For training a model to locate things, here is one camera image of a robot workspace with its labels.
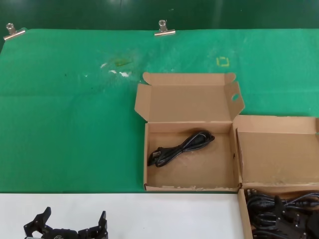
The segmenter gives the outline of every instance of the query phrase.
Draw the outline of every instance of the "white table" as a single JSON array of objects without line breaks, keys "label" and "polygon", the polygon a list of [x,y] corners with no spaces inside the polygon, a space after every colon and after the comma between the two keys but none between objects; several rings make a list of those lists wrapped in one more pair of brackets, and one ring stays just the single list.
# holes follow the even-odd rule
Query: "white table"
[{"label": "white table", "polygon": [[109,239],[243,239],[235,194],[0,194],[2,238],[23,239],[23,225],[45,208],[52,228],[97,226],[106,211]]}]

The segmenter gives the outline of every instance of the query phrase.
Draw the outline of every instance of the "green cloth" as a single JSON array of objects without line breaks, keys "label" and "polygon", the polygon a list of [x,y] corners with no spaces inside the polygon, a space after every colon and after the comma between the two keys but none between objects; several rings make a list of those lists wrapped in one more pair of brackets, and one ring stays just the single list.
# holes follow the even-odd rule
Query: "green cloth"
[{"label": "green cloth", "polygon": [[319,117],[318,52],[316,29],[28,30],[0,55],[0,192],[143,191],[145,71],[234,72],[243,114]]}]

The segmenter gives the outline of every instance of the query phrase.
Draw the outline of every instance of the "metal clip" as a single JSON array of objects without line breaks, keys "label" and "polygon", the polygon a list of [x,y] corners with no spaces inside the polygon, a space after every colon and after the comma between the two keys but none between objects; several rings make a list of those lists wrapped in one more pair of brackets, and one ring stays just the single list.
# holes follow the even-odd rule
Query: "metal clip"
[{"label": "metal clip", "polygon": [[154,36],[164,36],[164,35],[172,35],[175,34],[175,30],[168,30],[166,27],[166,21],[159,21],[159,31],[154,33]]},{"label": "metal clip", "polygon": [[5,41],[10,39],[10,38],[13,38],[15,36],[19,36],[19,35],[25,33],[24,29],[21,29],[21,30],[17,31],[12,23],[8,23],[6,25],[6,28],[8,29],[10,35],[3,37]]}]

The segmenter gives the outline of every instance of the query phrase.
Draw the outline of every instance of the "brown box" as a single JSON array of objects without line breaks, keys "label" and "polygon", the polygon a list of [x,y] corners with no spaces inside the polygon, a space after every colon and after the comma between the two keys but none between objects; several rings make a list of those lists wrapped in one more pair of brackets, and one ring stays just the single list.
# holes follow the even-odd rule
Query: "brown box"
[{"label": "brown box", "polygon": [[[143,74],[135,110],[145,126],[144,185],[147,191],[232,191],[241,186],[233,120],[244,109],[235,74]],[[185,152],[164,167],[147,167],[158,147],[181,144],[206,129],[215,140]]]},{"label": "brown box", "polygon": [[[244,190],[269,194],[319,191],[319,119],[238,116],[244,103],[235,75],[143,74],[135,110],[145,127],[148,191],[238,192],[245,239],[252,239]],[[147,167],[159,146],[181,144],[206,129],[216,138],[162,168]]]},{"label": "brown box", "polygon": [[242,189],[238,200],[245,239],[252,239],[244,190],[281,195],[319,190],[319,119],[238,116]]}]

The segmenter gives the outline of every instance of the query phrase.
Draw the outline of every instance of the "box lid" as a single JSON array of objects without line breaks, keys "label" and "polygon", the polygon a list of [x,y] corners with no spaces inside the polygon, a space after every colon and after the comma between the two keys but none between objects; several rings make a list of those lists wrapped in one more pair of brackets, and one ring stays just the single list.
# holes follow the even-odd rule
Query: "box lid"
[{"label": "box lid", "polygon": [[238,116],[243,185],[319,184],[319,119]]},{"label": "box lid", "polygon": [[143,73],[135,111],[149,122],[233,121],[244,109],[235,74]]}]

